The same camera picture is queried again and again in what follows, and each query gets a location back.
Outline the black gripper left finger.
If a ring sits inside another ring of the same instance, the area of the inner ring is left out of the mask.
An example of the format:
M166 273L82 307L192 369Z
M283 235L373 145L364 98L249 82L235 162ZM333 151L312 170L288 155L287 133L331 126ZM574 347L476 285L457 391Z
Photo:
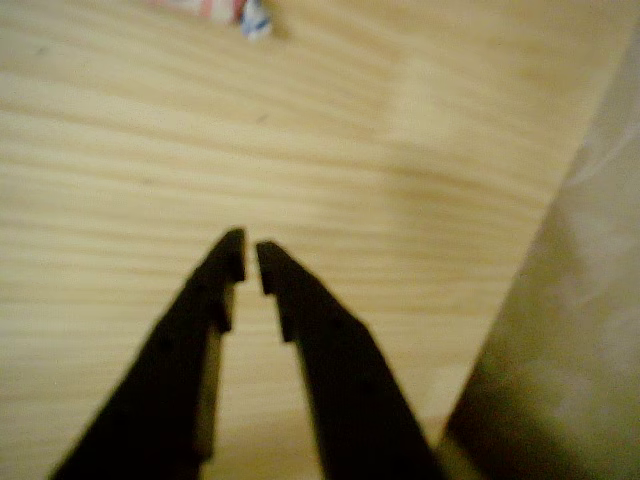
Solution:
M222 340L245 279L226 232L185 282L54 479L197 479L214 453Z

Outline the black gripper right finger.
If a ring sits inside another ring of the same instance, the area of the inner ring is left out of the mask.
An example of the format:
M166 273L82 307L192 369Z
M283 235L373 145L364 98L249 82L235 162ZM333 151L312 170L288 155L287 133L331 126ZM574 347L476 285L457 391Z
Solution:
M296 347L327 479L441 479L391 369L366 326L272 241L256 245L262 288Z

